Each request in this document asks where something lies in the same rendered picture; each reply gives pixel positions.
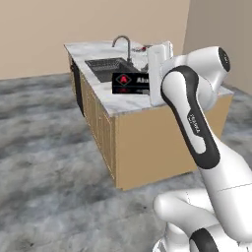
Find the dark metal sink basin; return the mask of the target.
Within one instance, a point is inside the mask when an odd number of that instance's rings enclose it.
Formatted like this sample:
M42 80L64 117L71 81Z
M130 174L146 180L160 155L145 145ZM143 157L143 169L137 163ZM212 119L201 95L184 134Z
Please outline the dark metal sink basin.
M121 57L86 60L85 63L101 83L111 82L113 73L139 73L132 63Z

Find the wooden island cabinet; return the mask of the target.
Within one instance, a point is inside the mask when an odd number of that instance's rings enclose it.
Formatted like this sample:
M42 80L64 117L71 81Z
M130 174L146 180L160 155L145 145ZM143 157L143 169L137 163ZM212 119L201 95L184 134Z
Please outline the wooden island cabinet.
M146 94L114 94L110 83L93 86L79 71L84 115L117 188L196 169L167 106L152 107Z

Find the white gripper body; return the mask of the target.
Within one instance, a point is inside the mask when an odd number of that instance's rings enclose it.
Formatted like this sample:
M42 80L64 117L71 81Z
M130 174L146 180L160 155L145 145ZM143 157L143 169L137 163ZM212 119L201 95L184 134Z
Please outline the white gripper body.
M162 81L162 64L173 56L173 44L165 41L162 44L151 46L147 50L149 66L150 102L152 106L160 106L164 101L160 95L160 84Z

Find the black dishwasher front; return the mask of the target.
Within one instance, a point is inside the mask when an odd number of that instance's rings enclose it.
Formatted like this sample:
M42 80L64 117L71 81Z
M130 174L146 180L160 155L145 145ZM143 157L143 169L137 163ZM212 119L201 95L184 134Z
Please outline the black dishwasher front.
M74 82L75 82L75 91L76 91L76 100L77 100L77 104L80 107L80 110L84 115L84 109L83 109L83 100L82 100L82 90L81 90L81 81L80 81L80 71L79 68L77 67L76 63L74 61L72 61L71 64L71 70L74 74Z

